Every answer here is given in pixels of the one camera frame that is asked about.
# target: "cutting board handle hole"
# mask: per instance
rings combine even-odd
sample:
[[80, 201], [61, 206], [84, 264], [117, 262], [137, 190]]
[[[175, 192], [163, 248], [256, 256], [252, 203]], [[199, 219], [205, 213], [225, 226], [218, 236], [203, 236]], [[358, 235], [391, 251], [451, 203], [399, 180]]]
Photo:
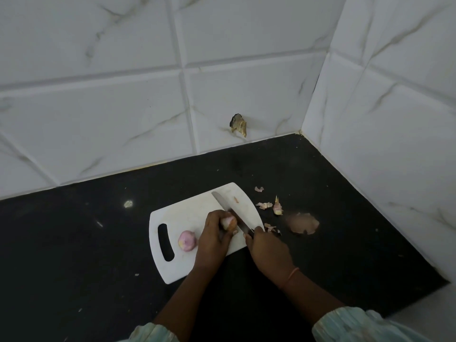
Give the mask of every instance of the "cutting board handle hole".
[[168, 226], [164, 223], [158, 226], [158, 242], [160, 244], [163, 258], [170, 262], [174, 259], [174, 251], [172, 250], [170, 238], [168, 236]]

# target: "hand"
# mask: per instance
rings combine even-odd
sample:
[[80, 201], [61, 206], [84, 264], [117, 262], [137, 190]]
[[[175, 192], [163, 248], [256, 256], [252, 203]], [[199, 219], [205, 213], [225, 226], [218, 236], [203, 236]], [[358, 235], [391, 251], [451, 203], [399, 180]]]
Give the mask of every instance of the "hand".
[[295, 268], [288, 246], [261, 227], [255, 228], [253, 240], [247, 234], [244, 238], [258, 270], [280, 288]]
[[222, 218], [231, 214], [224, 210], [215, 210], [208, 213], [206, 224], [198, 240], [197, 256], [194, 270], [204, 270], [214, 276], [228, 252], [228, 246], [233, 235], [238, 231], [226, 232], [222, 241], [219, 239], [219, 223]]

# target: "person's right hand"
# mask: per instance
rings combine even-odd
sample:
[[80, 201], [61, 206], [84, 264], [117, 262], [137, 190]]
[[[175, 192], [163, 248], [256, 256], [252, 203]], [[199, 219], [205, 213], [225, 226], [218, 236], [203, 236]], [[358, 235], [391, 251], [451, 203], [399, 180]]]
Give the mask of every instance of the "person's right hand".
[[295, 268], [288, 246], [261, 227], [255, 228], [253, 240], [247, 234], [244, 238], [258, 270], [277, 287], [282, 287]]

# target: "backsplash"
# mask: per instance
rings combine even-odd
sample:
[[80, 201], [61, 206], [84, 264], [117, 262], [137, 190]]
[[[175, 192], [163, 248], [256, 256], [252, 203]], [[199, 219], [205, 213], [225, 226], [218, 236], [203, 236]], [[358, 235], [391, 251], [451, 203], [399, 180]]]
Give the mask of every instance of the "backsplash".
[[298, 131], [344, 2], [1, 0], [0, 198]]
[[302, 128], [452, 281], [455, 13], [456, 0], [347, 0]]

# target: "person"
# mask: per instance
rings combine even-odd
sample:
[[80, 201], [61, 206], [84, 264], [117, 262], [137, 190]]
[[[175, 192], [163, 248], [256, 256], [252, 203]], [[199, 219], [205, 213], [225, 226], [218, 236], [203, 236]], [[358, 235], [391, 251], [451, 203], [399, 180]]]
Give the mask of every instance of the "person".
[[[153, 322], [136, 327], [128, 341], [187, 342], [190, 339], [204, 291], [237, 233], [227, 232], [219, 239], [220, 220], [228, 216], [230, 214], [223, 210], [209, 212], [193, 269]], [[410, 328], [384, 320], [373, 310], [346, 307], [295, 267], [287, 245], [261, 227], [255, 229], [253, 239], [249, 235], [244, 237], [259, 271], [279, 287], [313, 325], [312, 334], [317, 342], [430, 342]]]

